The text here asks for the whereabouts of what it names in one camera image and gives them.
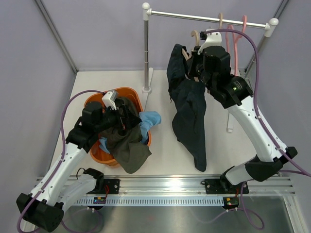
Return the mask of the light blue shorts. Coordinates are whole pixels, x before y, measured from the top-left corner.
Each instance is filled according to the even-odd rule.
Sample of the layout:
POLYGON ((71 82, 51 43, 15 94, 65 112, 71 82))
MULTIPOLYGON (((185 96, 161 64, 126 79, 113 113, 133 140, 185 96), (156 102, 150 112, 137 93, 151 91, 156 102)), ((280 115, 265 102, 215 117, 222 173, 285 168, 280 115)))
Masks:
MULTIPOLYGON (((139 112, 139 118, 141 119, 140 131, 142 135, 141 143, 146 143, 148 139, 148 131, 156 125, 159 125, 161 123, 161 115, 156 111, 146 111, 146 112, 139 112)), ((99 139, 100 145, 99 148, 110 154, 108 148, 107 148, 107 138, 101 137, 99 139)))

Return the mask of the navy blue shorts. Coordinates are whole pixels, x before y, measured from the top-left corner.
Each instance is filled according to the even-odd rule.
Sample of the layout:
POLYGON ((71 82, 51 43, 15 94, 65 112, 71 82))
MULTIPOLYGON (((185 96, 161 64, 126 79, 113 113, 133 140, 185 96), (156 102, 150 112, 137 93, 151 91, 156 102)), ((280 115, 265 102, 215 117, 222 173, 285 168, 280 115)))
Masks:
POLYGON ((205 85, 187 78, 183 51, 186 47, 175 44, 167 66, 168 92, 176 108, 172 128, 177 141, 193 156, 195 168, 204 172, 207 168, 205 85))

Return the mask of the olive green shorts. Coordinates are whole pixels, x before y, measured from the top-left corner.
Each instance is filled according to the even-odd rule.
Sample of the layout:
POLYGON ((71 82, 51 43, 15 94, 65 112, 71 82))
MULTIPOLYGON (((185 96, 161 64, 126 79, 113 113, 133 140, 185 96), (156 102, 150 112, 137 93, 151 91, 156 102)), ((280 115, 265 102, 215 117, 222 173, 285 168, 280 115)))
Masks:
MULTIPOLYGON (((138 116, 137 109, 133 102, 126 98, 129 104, 130 113, 138 116)), ((140 126, 122 131, 119 127, 111 127, 100 133, 101 137, 107 138, 107 148, 114 159, 129 174, 140 169, 147 158, 152 154, 149 147, 141 143, 142 135, 140 126)))

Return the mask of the pink plastic hanger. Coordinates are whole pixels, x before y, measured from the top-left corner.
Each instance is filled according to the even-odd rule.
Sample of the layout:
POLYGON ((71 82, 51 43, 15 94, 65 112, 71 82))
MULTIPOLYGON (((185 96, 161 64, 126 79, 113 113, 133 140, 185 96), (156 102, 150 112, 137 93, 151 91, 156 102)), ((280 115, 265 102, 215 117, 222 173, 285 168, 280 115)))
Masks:
MULTIPOLYGON (((247 15, 242 17, 243 25, 242 25, 242 33, 245 33, 246 24, 247 24, 247 15)), ((238 41, 241 39, 242 36, 240 34, 232 33, 232 40, 234 46, 234 75, 238 76, 238 64, 239 64, 239 55, 238 55, 238 41)), ((228 32, 225 33, 225 42, 226 42, 226 51, 230 52, 230 45, 229 45, 229 36, 228 32)))

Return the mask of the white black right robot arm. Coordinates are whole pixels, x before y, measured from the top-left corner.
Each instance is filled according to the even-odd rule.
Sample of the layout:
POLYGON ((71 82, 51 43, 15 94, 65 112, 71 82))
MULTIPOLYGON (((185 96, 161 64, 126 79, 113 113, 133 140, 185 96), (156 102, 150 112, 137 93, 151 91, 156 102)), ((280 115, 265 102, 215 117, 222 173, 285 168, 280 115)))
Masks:
POLYGON ((199 51, 196 46, 187 61, 189 76, 197 77, 209 93, 238 121, 252 142, 256 155, 247 162, 233 166, 220 176, 220 187, 230 193, 242 182, 262 182, 278 173, 297 154, 272 130, 254 105, 254 94, 247 82, 231 73, 230 55, 221 46, 199 51))

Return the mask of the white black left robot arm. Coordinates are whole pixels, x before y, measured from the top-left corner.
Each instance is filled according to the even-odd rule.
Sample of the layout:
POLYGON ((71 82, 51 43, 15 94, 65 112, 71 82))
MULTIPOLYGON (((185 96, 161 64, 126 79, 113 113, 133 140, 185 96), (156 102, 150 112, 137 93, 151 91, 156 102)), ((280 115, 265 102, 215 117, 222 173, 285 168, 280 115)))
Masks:
POLYGON ((116 128, 125 133, 140 122, 139 116, 126 104, 113 109, 103 107, 97 101, 87 103, 74 128, 67 138, 63 138, 63 149, 58 160, 29 194, 21 193, 17 198, 20 211, 18 232, 22 232, 22 220, 52 232, 62 222, 64 213, 83 195, 107 192, 104 174, 93 168, 86 169, 69 187, 65 188, 64 184, 98 141, 102 131, 116 128))

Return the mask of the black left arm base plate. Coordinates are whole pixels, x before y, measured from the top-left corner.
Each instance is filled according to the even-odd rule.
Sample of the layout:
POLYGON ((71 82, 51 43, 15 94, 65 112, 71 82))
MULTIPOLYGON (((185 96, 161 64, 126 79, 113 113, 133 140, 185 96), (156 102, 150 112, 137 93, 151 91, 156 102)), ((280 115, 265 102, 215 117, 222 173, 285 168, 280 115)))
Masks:
POLYGON ((106 194, 106 190, 109 195, 118 194, 120 190, 120 179, 107 179, 104 178, 99 185, 95 187, 90 194, 106 194))

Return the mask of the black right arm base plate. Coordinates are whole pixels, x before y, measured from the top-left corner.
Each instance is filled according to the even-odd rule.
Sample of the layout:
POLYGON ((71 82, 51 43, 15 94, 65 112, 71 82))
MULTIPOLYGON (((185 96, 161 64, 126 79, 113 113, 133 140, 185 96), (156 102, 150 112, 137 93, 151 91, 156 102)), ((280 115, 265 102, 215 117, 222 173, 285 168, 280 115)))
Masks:
POLYGON ((243 189, 243 194, 249 194, 247 183, 232 185, 230 183, 226 183, 220 178, 208 178, 202 180, 201 184, 205 187, 206 194, 239 194, 241 192, 241 189, 243 189))

